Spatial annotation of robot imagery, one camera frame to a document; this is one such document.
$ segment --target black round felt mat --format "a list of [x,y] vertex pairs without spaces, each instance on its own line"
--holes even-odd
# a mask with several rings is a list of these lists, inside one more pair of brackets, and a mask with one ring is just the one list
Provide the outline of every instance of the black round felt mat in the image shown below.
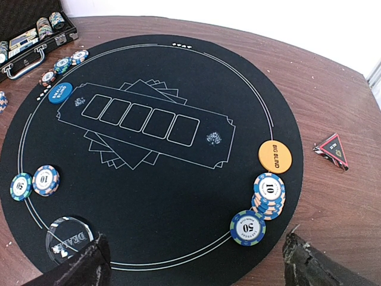
[[[82,217],[110,242],[113,285],[234,283],[278,242],[301,192],[301,138],[282,94],[249,61],[197,39],[144,35],[89,52],[54,83],[71,83],[71,97],[37,101],[36,86],[5,138],[0,197],[18,245],[46,272],[56,266],[46,227]],[[251,207],[266,171],[258,149],[271,138],[293,157],[280,175],[286,203],[264,239],[243,247],[230,221]],[[59,171],[58,191],[14,201],[12,178],[44,164]]]

